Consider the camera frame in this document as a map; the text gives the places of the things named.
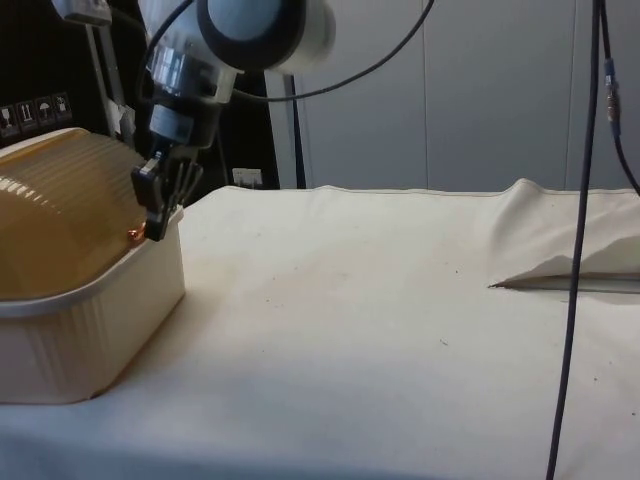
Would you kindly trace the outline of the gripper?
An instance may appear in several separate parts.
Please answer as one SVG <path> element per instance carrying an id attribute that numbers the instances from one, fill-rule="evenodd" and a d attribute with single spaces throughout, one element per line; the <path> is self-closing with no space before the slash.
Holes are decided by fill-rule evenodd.
<path id="1" fill-rule="evenodd" d="M 209 148 L 218 128 L 221 108 L 195 105 L 184 112 L 156 104 L 149 131 L 174 144 L 157 144 L 150 157 L 131 171 L 138 204 L 146 211 L 145 237 L 163 240 L 169 222 L 169 208 L 183 205 L 203 175 L 198 149 Z"/>

